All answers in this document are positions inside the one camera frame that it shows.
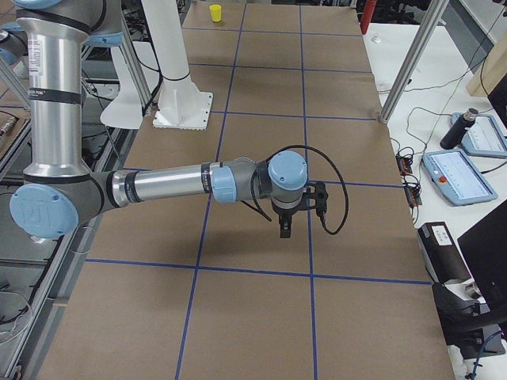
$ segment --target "black box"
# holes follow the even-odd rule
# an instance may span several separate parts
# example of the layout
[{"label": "black box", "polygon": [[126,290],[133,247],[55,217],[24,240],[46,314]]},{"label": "black box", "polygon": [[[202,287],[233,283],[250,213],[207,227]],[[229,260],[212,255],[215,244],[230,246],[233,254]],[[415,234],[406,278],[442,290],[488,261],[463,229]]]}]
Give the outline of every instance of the black box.
[{"label": "black box", "polygon": [[426,268],[433,281],[451,284],[471,278],[445,222],[425,223],[417,232]]}]

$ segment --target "table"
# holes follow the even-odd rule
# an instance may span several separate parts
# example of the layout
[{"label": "table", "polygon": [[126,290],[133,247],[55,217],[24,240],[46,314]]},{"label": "table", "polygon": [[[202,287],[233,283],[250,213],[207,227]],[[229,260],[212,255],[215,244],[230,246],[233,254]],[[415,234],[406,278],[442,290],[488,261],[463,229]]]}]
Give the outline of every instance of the table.
[{"label": "table", "polygon": [[[364,37],[364,42],[378,91],[382,92],[390,89],[416,31],[417,26],[412,25],[370,25],[368,34]],[[472,73],[467,72],[467,70],[467,63],[463,60],[445,27],[438,26],[411,77],[412,82],[406,89],[443,85],[466,74],[461,82],[455,81],[443,88],[405,92],[389,120],[388,127],[391,136],[397,139],[402,146],[412,146],[416,151],[423,149],[421,142],[406,133],[407,117],[414,107],[427,108],[435,113],[464,112],[470,107],[477,108],[479,111],[489,110],[486,113],[495,115],[501,125],[500,119],[496,112],[491,110],[491,105],[486,98],[470,97],[468,95],[466,84],[472,78]],[[454,96],[444,108],[453,93]],[[382,102],[386,98],[385,93],[380,94]],[[436,123],[427,151],[441,150],[439,142],[450,128],[449,119],[448,116],[439,118],[418,110],[410,117],[410,131],[426,141]],[[398,149],[396,144],[393,145],[395,150]],[[426,222],[444,221],[456,240],[478,220],[507,199],[507,189],[505,188],[507,174],[505,170],[498,170],[486,174],[486,179],[498,193],[498,199],[465,207],[451,207],[435,189],[427,173],[424,170],[419,171],[420,160],[421,155],[416,155],[413,165],[414,173],[421,179],[423,203],[419,207],[416,227]],[[472,161],[480,170],[493,168],[502,162],[502,160],[495,158],[477,157],[473,157]],[[450,286],[450,288],[459,295],[464,296],[463,285]],[[462,373],[464,371],[461,367],[462,361],[456,359],[455,353],[452,355],[453,359],[456,360],[456,373]],[[472,362],[473,360],[467,361],[468,371],[473,366]],[[507,357],[505,355],[484,358],[481,359],[481,363],[484,364],[484,367],[480,369],[482,378],[488,380],[505,378],[505,371],[507,371]]]},{"label": "table", "polygon": [[[349,221],[331,237],[299,213],[280,240],[205,196],[110,212],[39,378],[453,378],[355,11],[224,4],[212,24],[196,2],[184,36],[193,81],[214,93],[208,129],[145,120],[126,167],[308,143],[342,170]],[[337,179],[308,160],[334,226]]]}]

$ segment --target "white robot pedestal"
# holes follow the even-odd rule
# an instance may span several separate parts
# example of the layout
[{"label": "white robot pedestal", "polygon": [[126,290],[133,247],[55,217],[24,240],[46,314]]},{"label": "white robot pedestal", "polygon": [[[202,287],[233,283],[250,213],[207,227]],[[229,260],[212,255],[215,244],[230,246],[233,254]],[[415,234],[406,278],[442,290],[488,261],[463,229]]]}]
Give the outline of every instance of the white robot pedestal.
[{"label": "white robot pedestal", "polygon": [[144,13],[164,77],[154,126],[205,130],[213,94],[192,82],[174,0],[143,0]]}]

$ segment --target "yellow cup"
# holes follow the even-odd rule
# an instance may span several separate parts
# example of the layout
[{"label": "yellow cup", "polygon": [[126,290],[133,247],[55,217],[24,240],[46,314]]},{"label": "yellow cup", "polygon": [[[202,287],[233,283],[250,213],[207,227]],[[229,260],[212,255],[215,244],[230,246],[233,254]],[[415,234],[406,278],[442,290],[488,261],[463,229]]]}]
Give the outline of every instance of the yellow cup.
[{"label": "yellow cup", "polygon": [[219,6],[218,4],[213,4],[209,6],[209,11],[212,14],[212,21],[213,22],[221,22],[222,20],[222,6]]}]

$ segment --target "label sticker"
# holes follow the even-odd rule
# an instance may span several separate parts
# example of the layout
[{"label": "label sticker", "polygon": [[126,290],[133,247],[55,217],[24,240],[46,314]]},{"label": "label sticker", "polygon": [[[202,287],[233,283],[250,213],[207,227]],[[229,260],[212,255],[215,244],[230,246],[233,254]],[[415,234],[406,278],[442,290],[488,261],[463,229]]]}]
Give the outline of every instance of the label sticker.
[{"label": "label sticker", "polygon": [[433,234],[435,235],[438,245],[452,245],[451,238],[449,237],[444,226],[432,226]]},{"label": "label sticker", "polygon": [[34,76],[44,74],[42,67],[42,45],[39,40],[29,40],[29,73]]}]

